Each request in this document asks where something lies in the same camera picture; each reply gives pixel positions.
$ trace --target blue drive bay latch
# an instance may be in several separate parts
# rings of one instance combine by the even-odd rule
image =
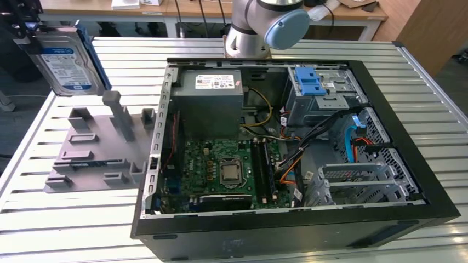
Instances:
[[[326,91],[319,84],[319,76],[314,73],[311,67],[295,67],[295,79],[302,96],[326,95]]]

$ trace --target cardboard box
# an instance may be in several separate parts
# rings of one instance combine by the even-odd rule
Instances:
[[[354,0],[338,0],[341,4],[343,4],[346,7],[353,8],[353,7],[361,7],[362,5],[373,3],[375,0],[363,0],[361,2],[355,2]]]

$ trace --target yellow wire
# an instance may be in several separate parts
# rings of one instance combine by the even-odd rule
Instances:
[[[263,99],[265,103],[267,104],[267,109],[269,109],[267,118],[262,122],[251,123],[251,124],[241,124],[239,125],[241,127],[255,127],[255,126],[259,126],[259,125],[265,124],[269,121],[270,116],[273,115],[273,110],[270,109],[270,104],[269,104],[269,101],[265,98],[265,96],[255,89],[253,89],[253,88],[247,88],[247,89],[251,89],[259,95],[259,97]]]

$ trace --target gray 3d-printed holder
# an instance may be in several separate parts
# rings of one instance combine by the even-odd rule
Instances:
[[[138,187],[155,114],[146,108],[139,115],[130,115],[118,100],[118,92],[103,92],[111,116],[91,116],[86,108],[73,108],[67,117],[71,128],[45,182],[46,193]]]

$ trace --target blue hard drive label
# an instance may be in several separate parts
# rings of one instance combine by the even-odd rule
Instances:
[[[90,89],[91,83],[73,49],[43,48],[41,57],[54,79],[65,89],[75,91]]]
[[[42,54],[73,54],[73,49],[70,48],[43,48]]]

